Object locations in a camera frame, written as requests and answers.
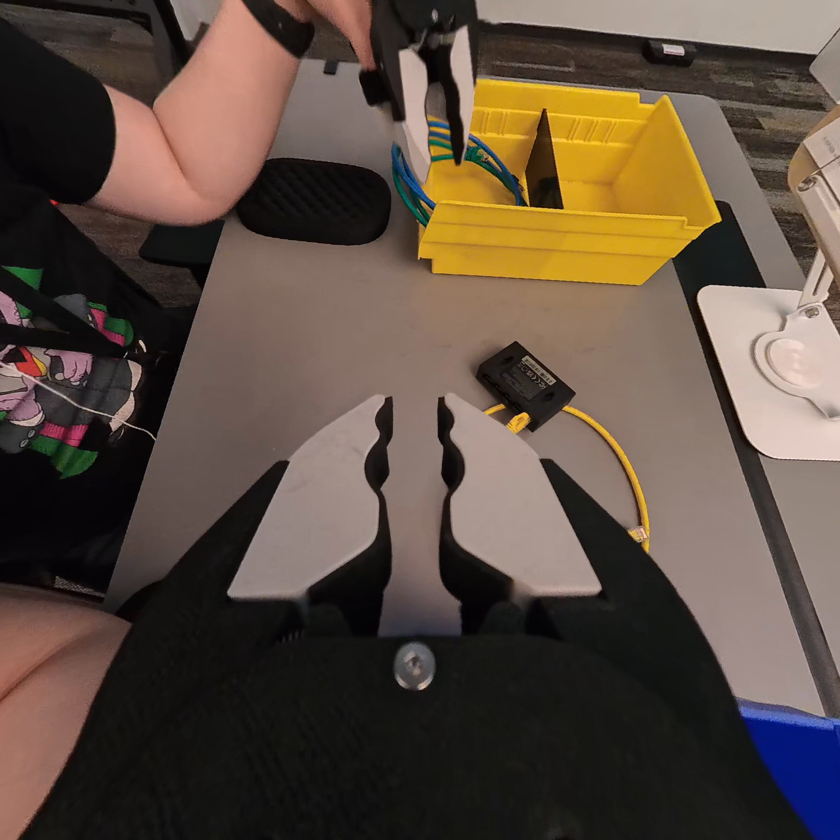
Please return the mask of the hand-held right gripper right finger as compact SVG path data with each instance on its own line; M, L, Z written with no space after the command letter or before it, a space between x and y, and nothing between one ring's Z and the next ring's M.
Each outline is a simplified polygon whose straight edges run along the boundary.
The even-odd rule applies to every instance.
M477 560L502 597L591 596L602 591L540 457L507 429L454 393L438 403L442 473L448 488L455 557Z

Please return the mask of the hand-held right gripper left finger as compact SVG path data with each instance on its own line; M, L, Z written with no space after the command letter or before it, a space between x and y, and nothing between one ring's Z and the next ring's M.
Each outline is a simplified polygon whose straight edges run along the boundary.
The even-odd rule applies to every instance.
M384 478L366 471L392 435L393 401L373 395L311 436L290 457L227 595L303 601L371 548L381 530Z

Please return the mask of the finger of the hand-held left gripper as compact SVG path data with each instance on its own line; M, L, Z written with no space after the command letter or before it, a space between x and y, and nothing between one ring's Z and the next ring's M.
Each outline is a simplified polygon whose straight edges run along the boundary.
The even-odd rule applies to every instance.
M404 117L395 124L397 143L416 179L427 179L432 165L426 111L427 68L413 48L399 51L398 66Z
M424 42L431 84L443 94L443 108L455 165L462 165L474 108L476 63L469 26L430 28Z

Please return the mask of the black network switch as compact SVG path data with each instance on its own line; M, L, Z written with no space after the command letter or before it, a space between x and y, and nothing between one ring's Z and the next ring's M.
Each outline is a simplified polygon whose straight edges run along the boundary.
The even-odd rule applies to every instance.
M530 431L537 431L569 406L576 392L549 367L514 341L480 362L480 384L515 417L527 414Z

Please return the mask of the yellow plastic bin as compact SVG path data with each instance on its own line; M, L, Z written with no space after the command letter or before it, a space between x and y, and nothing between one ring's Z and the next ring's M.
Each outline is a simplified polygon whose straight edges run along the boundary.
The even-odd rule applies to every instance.
M515 175L546 112L562 208L518 206L477 164L436 161L417 256L436 274L640 286L721 216L671 98L479 79L471 132Z

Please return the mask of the person's left forearm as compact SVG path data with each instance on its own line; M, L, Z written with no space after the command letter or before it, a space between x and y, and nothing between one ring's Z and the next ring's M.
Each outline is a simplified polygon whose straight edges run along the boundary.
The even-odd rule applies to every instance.
M244 2L222 2L195 53L151 107L105 87L112 161L86 206L181 226L225 216L266 161L299 66Z

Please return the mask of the person's left hand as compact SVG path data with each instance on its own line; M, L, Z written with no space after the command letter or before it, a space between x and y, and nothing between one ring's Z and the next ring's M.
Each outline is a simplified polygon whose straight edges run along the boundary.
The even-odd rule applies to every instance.
M363 70L376 69L371 42L373 9L370 1L304 1L302 5L310 17L324 18L349 40Z

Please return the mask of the black bin divider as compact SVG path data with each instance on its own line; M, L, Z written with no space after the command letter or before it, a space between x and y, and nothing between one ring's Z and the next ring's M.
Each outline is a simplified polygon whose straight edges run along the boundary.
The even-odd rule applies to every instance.
M528 205L544 209L564 209L560 176L553 151L547 109L540 114L525 171Z

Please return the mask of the black mesh wrist rest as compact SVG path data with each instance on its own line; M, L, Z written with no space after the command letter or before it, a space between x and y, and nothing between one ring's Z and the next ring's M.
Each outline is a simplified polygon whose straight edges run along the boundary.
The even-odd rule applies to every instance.
M291 157L267 160L235 207L254 234L341 246L381 237L391 209L391 189L376 172Z

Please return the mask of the black wristband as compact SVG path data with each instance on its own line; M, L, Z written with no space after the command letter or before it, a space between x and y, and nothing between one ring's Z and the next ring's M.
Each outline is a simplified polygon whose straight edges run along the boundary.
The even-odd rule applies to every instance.
M243 5L288 54L301 59L308 53L316 34L312 21L295 17L275 1L243 1Z

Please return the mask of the black power adapter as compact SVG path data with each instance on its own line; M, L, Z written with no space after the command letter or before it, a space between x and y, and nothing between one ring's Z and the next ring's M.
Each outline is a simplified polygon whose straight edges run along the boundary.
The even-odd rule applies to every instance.
M642 56L651 65L666 67L691 67L697 57L697 47L655 38L642 41Z

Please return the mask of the white stand base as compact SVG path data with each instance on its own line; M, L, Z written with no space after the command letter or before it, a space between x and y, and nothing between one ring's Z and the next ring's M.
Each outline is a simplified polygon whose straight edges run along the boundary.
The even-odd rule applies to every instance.
M745 437L761 454L839 460L839 340L796 290L707 286L697 297Z

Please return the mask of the black flat pad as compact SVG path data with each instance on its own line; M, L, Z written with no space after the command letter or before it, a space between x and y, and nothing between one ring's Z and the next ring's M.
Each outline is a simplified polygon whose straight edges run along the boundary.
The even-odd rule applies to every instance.
M729 203L716 201L720 222L690 242L673 264L689 302L708 286L766 288L760 268Z

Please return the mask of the person's bare leg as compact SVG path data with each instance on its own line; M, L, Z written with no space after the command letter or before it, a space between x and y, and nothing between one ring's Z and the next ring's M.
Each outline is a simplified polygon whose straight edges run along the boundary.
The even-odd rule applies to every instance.
M129 629L70 595L2 584L2 839L42 806Z

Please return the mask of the blue plastic bin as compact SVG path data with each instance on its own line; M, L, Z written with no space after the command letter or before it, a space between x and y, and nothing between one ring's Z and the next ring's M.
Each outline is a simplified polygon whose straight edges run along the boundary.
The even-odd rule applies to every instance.
M814 838L839 838L839 720L738 700L773 778Z

